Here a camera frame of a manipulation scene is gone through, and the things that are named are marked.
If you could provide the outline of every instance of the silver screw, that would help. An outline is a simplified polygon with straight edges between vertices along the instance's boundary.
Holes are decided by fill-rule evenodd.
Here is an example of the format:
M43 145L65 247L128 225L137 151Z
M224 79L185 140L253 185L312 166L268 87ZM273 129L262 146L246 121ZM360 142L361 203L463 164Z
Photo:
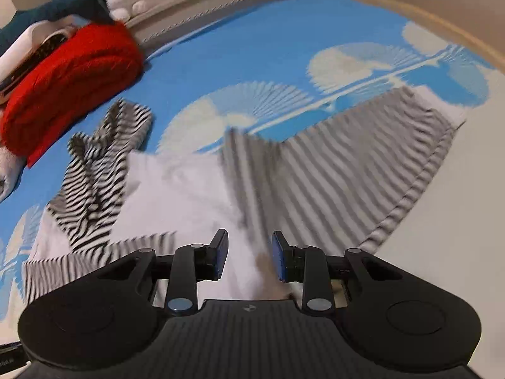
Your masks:
M307 306L313 311L327 311L331 308L331 302L324 298L314 298L307 302Z
M168 301L167 306L174 312L187 311L193 306L193 302L188 298L175 298Z

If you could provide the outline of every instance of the blue bed sheet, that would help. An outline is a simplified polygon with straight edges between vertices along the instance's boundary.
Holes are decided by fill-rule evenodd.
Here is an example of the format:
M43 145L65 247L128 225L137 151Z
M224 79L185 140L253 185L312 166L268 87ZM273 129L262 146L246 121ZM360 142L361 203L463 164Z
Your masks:
M284 140L402 84L428 85L453 104L482 105L491 69L468 49L393 12L353 0L287 0L240 13L171 47L117 98L153 111L146 152L212 152L230 125ZM78 131L92 133L115 99L25 169L0 204L0 323L9 299L24 296L21 264L45 204L60 188L70 160L67 141Z

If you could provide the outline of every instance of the red cloth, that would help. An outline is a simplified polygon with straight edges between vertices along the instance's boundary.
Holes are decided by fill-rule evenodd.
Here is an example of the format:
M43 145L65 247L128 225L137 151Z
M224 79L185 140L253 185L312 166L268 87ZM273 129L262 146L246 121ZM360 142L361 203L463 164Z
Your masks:
M77 120L131 85L143 56L120 23L90 24L13 90L0 137L31 167Z

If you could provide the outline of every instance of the mattress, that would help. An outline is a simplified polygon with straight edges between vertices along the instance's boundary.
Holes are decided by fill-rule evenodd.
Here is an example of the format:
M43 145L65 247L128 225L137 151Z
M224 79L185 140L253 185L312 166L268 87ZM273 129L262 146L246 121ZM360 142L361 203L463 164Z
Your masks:
M388 10L354 0L284 0L234 13L161 49L143 77L72 127L0 204L0 337L17 339L22 263L59 190L76 132L92 133L117 98L154 115L147 153L214 153L232 126L287 139L402 85L478 107L501 95L499 74L470 50Z

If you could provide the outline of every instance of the ribbed black surface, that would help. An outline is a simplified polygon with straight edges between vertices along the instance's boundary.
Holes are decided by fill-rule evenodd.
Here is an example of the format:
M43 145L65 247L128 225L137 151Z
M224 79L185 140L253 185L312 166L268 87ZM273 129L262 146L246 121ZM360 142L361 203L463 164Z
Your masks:
M378 366L355 353L330 320L306 316L292 301L207 301L196 315L170 319L148 349L120 365L71 372L37 362L19 377L476 379L466 367L409 374Z

